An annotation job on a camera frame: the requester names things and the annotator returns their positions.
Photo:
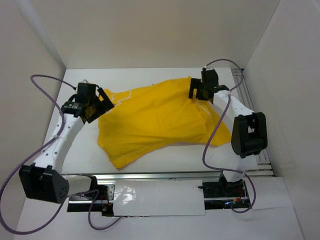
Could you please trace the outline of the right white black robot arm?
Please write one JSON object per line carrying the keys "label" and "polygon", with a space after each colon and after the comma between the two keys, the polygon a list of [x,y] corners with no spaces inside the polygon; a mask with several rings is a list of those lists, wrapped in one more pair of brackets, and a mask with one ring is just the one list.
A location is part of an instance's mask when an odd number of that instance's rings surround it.
{"label": "right white black robot arm", "polygon": [[209,101],[222,110],[217,126],[224,119],[231,120],[231,141],[237,160],[228,167],[216,167],[222,172],[224,180],[218,184],[223,196],[230,196],[236,189],[235,183],[244,177],[244,172],[253,159],[268,145],[266,116],[262,112],[254,112],[232,96],[231,90],[219,84],[219,77],[214,69],[201,71],[201,78],[192,78],[188,93],[189,99]]}

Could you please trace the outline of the yellow pillowcase with white print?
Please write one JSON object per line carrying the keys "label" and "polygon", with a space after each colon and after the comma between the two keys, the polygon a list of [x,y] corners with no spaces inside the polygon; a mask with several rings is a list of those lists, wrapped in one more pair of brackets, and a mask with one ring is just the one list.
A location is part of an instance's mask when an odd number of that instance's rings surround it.
{"label": "yellow pillowcase with white print", "polygon": [[114,108],[98,118],[97,144],[116,169],[176,143],[210,144],[231,141],[231,133],[208,101],[189,99],[191,77],[122,92],[104,92]]}

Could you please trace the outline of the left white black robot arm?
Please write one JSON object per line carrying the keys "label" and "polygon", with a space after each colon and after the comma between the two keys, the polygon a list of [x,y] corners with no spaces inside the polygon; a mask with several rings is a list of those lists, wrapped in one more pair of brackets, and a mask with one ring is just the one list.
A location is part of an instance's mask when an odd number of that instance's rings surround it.
{"label": "left white black robot arm", "polygon": [[25,195],[29,199],[62,204],[72,195],[82,194],[86,199],[97,197],[96,177],[78,173],[70,179],[62,175],[65,158],[77,134],[114,108],[104,90],[96,84],[80,82],[76,93],[60,108],[51,142],[45,146],[31,165],[23,165],[18,172]]}

